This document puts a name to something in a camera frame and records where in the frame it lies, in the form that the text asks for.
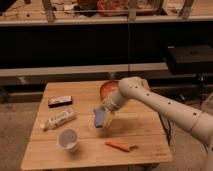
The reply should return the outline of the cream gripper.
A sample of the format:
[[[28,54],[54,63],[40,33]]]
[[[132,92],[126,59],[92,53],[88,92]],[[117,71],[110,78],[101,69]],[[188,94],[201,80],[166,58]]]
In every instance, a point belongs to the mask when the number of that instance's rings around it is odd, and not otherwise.
[[[109,111],[105,112],[105,116],[104,116],[104,123],[103,126],[105,128],[108,128],[113,119],[114,119],[114,113],[115,111],[118,111],[120,109],[120,106],[117,105],[114,101],[111,95],[109,95],[108,97],[106,97],[103,101],[102,101],[103,105],[105,108],[107,108]]]

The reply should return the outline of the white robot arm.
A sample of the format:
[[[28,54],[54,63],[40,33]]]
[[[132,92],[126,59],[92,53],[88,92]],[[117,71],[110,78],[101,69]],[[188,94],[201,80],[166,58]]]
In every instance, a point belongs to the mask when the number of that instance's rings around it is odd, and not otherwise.
[[[213,171],[212,115],[147,90],[140,77],[128,77],[121,79],[118,88],[110,93],[104,101],[104,107],[108,110],[103,121],[104,127],[111,124],[112,116],[129,99],[144,103],[180,129],[190,133],[202,144],[208,146],[209,152],[202,171]]]

